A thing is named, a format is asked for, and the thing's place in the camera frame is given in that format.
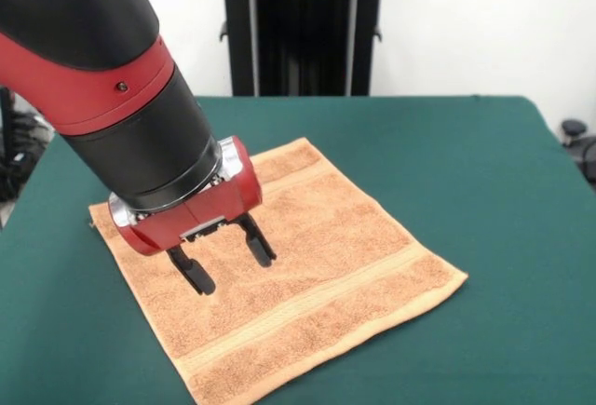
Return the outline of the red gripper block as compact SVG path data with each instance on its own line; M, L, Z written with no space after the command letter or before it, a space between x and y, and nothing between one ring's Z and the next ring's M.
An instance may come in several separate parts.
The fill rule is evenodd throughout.
M204 236L218 224L236 219L261 267L270 267L277 258L247 213L262 203L262 189L246 147L237 136L223 139L219 145L222 165L215 179L172 208L156 213L136 212L114 193L108 200L116 230L129 246L145 256L167 250L170 261L199 295L213 294L216 286L207 271L178 246L190 236Z

